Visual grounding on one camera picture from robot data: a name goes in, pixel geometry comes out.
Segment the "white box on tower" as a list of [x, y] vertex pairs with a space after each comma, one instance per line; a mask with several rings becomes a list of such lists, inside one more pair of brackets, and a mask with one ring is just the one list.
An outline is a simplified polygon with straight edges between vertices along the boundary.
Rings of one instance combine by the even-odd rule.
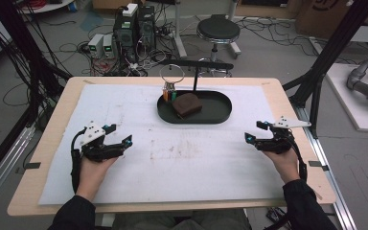
[[129, 3], [123, 10], [123, 16], [131, 17], [138, 10], [138, 5], [134, 3]]

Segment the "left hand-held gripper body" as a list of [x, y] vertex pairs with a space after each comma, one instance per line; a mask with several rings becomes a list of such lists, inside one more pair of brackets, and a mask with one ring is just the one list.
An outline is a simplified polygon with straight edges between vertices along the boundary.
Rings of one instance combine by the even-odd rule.
[[106, 145], [103, 126], [97, 125], [91, 121], [84, 130], [82, 140], [80, 141], [80, 153], [87, 159], [95, 162], [103, 162], [104, 160], [122, 156], [125, 149], [121, 143]]

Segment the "black computer tower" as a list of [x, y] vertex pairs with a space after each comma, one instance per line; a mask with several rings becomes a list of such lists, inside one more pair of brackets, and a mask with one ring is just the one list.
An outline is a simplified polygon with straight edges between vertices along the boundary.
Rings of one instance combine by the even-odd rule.
[[138, 12], [139, 35], [142, 45], [151, 50], [155, 48], [155, 8], [154, 6], [143, 6]]
[[136, 45], [138, 42], [137, 13], [132, 16], [118, 14], [113, 27], [114, 37], [122, 59], [137, 62]]

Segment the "person's right hand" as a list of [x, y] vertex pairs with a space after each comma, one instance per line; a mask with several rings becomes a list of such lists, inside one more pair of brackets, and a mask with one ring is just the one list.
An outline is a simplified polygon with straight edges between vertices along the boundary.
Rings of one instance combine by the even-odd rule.
[[280, 154], [264, 151], [264, 155], [272, 161], [276, 171], [285, 184], [300, 178], [298, 172], [298, 159], [293, 149]]

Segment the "brown pouch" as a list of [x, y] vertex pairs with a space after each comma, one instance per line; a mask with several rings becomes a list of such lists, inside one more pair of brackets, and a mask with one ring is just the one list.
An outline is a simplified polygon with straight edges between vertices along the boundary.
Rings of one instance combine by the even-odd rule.
[[180, 95], [172, 102], [177, 115], [184, 118], [202, 109], [201, 100], [193, 93]]

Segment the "cardboard box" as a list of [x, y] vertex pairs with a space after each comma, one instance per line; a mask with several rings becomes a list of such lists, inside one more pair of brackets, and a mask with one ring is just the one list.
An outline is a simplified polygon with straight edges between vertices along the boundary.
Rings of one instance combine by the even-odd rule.
[[303, 0], [295, 30], [300, 35], [330, 38], [349, 8], [349, 0]]

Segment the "white table mat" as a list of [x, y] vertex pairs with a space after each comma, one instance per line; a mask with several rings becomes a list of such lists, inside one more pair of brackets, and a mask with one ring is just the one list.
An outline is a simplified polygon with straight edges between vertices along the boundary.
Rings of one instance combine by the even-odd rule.
[[96, 195], [98, 203], [280, 199], [283, 182], [269, 160], [244, 135], [270, 137], [257, 128], [273, 116], [260, 86], [219, 88], [232, 103], [229, 118], [218, 125], [170, 124], [156, 104], [153, 85], [88, 84], [65, 129], [39, 199], [63, 204], [72, 195], [71, 148], [90, 122], [116, 125], [105, 138], [115, 144], [130, 136], [132, 145], [109, 169]]

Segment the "white power supply unit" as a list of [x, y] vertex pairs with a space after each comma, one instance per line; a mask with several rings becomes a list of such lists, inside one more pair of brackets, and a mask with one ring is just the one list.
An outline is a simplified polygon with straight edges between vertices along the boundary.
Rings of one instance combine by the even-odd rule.
[[103, 36], [103, 51], [106, 58], [115, 58], [114, 42], [111, 34]]
[[88, 42], [88, 48], [93, 58], [101, 58], [104, 54], [104, 36], [95, 34]]

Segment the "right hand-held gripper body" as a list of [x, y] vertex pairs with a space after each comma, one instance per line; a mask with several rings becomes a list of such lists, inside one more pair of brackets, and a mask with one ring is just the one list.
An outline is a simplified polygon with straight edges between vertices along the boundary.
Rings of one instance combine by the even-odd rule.
[[261, 151], [271, 151], [277, 154], [286, 152], [291, 149], [295, 143], [291, 129], [294, 127], [310, 127], [311, 122], [301, 121], [298, 119], [290, 119], [284, 116], [280, 117], [276, 122], [269, 123], [268, 130], [272, 133], [271, 139], [257, 139], [254, 147]]

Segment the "white desk leg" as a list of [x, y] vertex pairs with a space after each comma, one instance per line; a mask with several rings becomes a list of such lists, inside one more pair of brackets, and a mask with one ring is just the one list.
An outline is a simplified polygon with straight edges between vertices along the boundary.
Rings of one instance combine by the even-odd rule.
[[[229, 10], [228, 10], [228, 19], [229, 20], [234, 19], [235, 12], [236, 12], [236, 7], [238, 5], [238, 1], [239, 0], [230, 0]], [[242, 53], [242, 51], [240, 50], [240, 48], [238, 47], [236, 42], [232, 42], [230, 44], [230, 48], [234, 52], [235, 58], [237, 58]]]
[[174, 31], [172, 35], [179, 57], [185, 59], [187, 52], [180, 36], [180, 4], [180, 0], [174, 0]]

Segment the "black device under table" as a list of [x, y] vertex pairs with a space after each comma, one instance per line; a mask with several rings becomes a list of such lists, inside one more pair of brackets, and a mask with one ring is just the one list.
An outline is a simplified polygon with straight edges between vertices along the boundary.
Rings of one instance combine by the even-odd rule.
[[288, 221], [287, 213], [279, 207], [268, 208], [265, 216], [273, 223]]

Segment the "person's legs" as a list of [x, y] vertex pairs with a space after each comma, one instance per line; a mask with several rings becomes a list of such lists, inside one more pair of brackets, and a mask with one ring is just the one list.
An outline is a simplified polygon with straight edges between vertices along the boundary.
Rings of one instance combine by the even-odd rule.
[[179, 220], [172, 212], [115, 216], [111, 230], [252, 230], [243, 209], [195, 210]]

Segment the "black oval tray with hanger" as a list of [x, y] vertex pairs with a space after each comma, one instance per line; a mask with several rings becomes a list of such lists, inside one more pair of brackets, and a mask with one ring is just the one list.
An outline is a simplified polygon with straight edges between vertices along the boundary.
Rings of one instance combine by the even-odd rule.
[[[157, 111], [159, 117], [167, 123], [170, 124], [220, 124], [225, 122], [232, 112], [231, 100], [221, 92], [214, 90], [198, 90], [197, 81], [199, 77], [199, 71], [201, 68], [211, 68], [211, 69], [223, 69], [231, 70], [233, 68], [232, 64], [229, 63], [214, 63], [209, 61], [194, 61], [194, 60], [176, 60], [167, 59], [163, 60], [162, 64], [165, 67], [177, 67], [181, 69], [184, 66], [195, 68], [195, 78], [194, 85], [192, 89], [189, 90], [177, 90], [175, 84], [184, 80], [166, 80], [162, 75], [161, 71], [159, 73], [160, 77], [163, 79], [163, 93], [157, 101]], [[180, 95], [186, 93], [193, 93], [198, 96], [202, 103], [202, 109], [194, 114], [186, 116], [184, 118], [177, 115], [173, 108], [173, 101]]]

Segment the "person's left hand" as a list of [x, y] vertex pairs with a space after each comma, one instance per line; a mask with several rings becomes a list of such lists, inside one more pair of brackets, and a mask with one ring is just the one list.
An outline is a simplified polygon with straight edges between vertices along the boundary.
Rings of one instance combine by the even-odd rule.
[[104, 181], [108, 169], [116, 161], [117, 158], [110, 158], [103, 162], [95, 162], [83, 157], [80, 169], [80, 184], [76, 195], [93, 201]]

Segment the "white platform board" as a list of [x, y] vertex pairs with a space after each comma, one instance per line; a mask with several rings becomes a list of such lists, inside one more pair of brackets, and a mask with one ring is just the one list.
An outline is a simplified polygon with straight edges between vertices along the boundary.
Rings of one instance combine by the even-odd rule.
[[346, 86], [348, 75], [357, 68], [354, 64], [335, 63], [327, 73], [327, 79], [356, 130], [368, 131], [368, 100]]

